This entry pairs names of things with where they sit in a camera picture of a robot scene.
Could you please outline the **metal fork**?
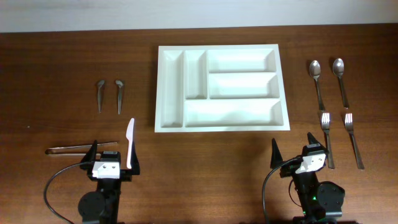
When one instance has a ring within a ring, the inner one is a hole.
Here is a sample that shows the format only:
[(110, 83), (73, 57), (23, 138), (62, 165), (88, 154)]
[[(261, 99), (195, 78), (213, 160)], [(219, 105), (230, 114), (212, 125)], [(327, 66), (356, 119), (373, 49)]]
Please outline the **metal fork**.
[(354, 155), (356, 158), (357, 167), (359, 170), (364, 170), (365, 167), (363, 164), (361, 153), (359, 151), (358, 144), (357, 144), (356, 138), (354, 136), (354, 123), (353, 123), (353, 114), (352, 113), (345, 114), (345, 129), (349, 133), (349, 136), (353, 143), (353, 150), (354, 150)]
[(330, 141), (330, 124), (331, 124), (331, 118), (330, 118), (330, 113), (322, 113), (321, 118), (321, 128), (322, 131), (324, 132), (326, 136), (326, 148), (328, 150), (328, 168), (329, 169), (335, 169), (335, 163), (333, 159), (333, 153), (331, 149), (331, 141)]

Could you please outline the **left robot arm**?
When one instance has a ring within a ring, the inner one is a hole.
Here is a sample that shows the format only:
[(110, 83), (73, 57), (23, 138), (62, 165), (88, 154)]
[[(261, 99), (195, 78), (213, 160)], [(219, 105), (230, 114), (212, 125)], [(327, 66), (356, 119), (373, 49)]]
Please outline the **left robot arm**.
[(96, 190), (84, 194), (79, 201), (78, 211), (83, 223), (117, 223), (121, 184), (130, 182), (141, 173), (135, 146), (131, 148), (128, 168), (121, 168), (121, 153), (104, 151), (99, 159), (98, 142), (95, 141), (81, 160), (80, 169), (97, 183)]

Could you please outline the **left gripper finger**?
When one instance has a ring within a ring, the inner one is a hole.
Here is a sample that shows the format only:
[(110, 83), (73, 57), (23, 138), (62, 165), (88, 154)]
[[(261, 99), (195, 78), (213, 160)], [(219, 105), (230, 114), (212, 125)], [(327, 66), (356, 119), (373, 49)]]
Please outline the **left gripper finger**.
[(131, 174), (132, 175), (139, 175), (140, 174), (140, 165), (139, 165), (139, 161), (137, 158), (137, 154), (136, 154), (136, 148), (135, 148), (135, 143), (132, 142), (132, 147), (131, 147)]
[(80, 161), (81, 170), (89, 170), (93, 167), (93, 164), (96, 160), (97, 147), (98, 141), (94, 140), (89, 151), (83, 156), (83, 159)]

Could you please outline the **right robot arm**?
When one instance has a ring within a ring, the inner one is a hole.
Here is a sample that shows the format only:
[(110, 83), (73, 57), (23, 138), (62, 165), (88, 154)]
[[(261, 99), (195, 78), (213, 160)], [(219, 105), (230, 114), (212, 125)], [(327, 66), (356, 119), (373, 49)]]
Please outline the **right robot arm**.
[(281, 178), (292, 179), (303, 212), (293, 217), (293, 223), (336, 223), (343, 214), (345, 190), (333, 182), (318, 181), (316, 173), (325, 167), (329, 152), (311, 133), (307, 139), (302, 153), (286, 161), (273, 139), (271, 171), (266, 178), (278, 170)]

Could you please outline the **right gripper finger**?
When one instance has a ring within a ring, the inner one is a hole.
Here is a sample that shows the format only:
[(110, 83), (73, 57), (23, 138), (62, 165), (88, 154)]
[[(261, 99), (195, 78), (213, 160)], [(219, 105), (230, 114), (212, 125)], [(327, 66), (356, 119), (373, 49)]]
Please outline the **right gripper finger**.
[(326, 147), (324, 145), (322, 145), (311, 132), (307, 133), (307, 139), (308, 139), (308, 143), (309, 145), (313, 145), (313, 144), (317, 144), (323, 151), (326, 152)]
[(277, 142), (276, 142), (275, 138), (273, 138), (272, 139), (272, 154), (271, 154), (270, 168), (275, 169), (277, 166), (279, 166), (281, 163), (283, 163), (283, 161), (284, 160), (280, 153)]

